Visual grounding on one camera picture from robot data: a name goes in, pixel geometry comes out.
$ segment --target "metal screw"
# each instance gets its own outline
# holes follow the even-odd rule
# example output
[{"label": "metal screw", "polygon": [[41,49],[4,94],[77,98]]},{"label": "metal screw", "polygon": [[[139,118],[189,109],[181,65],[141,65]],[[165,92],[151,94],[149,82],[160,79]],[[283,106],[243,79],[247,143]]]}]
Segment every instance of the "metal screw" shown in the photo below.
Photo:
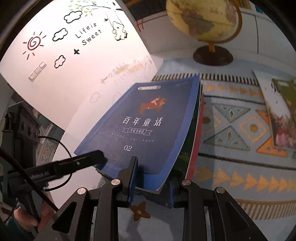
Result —
[{"label": "metal screw", "polygon": [[85,189],[85,188],[79,188],[79,189],[77,190],[77,193],[78,193],[79,195],[84,194],[85,192],[86,192],[86,189]]},{"label": "metal screw", "polygon": [[221,193],[221,194],[225,192],[225,189],[222,187],[218,187],[216,190],[218,193]]},{"label": "metal screw", "polygon": [[120,183],[120,180],[118,180],[118,179],[114,179],[111,181],[112,185],[118,185],[119,183]]},{"label": "metal screw", "polygon": [[183,180],[183,181],[182,181],[182,184],[183,184],[184,186],[189,186],[189,185],[191,184],[191,182],[190,182],[189,180]]}]

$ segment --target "globe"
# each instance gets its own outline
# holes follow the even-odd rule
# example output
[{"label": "globe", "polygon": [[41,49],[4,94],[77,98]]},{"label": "globe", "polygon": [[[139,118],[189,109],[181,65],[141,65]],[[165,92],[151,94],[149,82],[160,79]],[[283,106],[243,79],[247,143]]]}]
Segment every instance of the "globe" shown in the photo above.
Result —
[{"label": "globe", "polygon": [[242,16],[238,6],[228,0],[167,0],[166,11],[180,31],[204,41],[209,46],[197,49],[195,61],[207,65],[226,65],[233,61],[232,54],[214,43],[225,43],[235,38],[242,27]]}]

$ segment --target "white switch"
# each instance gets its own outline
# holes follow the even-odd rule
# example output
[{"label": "white switch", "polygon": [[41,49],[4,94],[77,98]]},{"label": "white switch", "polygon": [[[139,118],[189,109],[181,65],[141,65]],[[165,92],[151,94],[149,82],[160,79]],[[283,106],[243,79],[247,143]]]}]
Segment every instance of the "white switch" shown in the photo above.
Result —
[{"label": "white switch", "polygon": [[37,76],[37,74],[35,72],[33,72],[30,77],[29,77],[29,80],[33,81],[34,78]]},{"label": "white switch", "polygon": [[42,63],[39,65],[40,66],[40,68],[45,68],[45,66],[46,66],[46,63],[44,62],[44,61],[42,61]]},{"label": "white switch", "polygon": [[38,67],[34,70],[34,72],[38,75],[38,74],[40,74],[41,70],[42,70],[41,67],[38,66]]}]

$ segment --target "teal triangle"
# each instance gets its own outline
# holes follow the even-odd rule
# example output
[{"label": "teal triangle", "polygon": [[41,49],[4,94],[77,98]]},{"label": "teal triangle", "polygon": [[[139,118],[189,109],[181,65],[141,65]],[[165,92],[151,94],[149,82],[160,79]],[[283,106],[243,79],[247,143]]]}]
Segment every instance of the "teal triangle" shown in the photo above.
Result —
[{"label": "teal triangle", "polygon": [[231,127],[227,127],[216,135],[210,137],[204,141],[204,144],[223,146],[231,149],[247,150],[250,148],[246,145],[243,139],[236,133],[236,131]]},{"label": "teal triangle", "polygon": [[230,122],[235,121],[237,118],[246,114],[250,108],[244,108],[241,106],[231,106],[223,104],[213,104],[217,110],[219,110]]}]

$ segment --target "globe base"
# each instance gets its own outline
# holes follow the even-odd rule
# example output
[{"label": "globe base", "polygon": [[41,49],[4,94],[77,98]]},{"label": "globe base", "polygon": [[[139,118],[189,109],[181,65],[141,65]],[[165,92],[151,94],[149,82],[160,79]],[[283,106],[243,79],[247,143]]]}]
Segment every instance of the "globe base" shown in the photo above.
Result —
[{"label": "globe base", "polygon": [[215,46],[215,52],[210,52],[209,46],[206,45],[194,52],[193,59],[200,64],[222,66],[230,64],[233,56],[227,49],[220,46]]}]

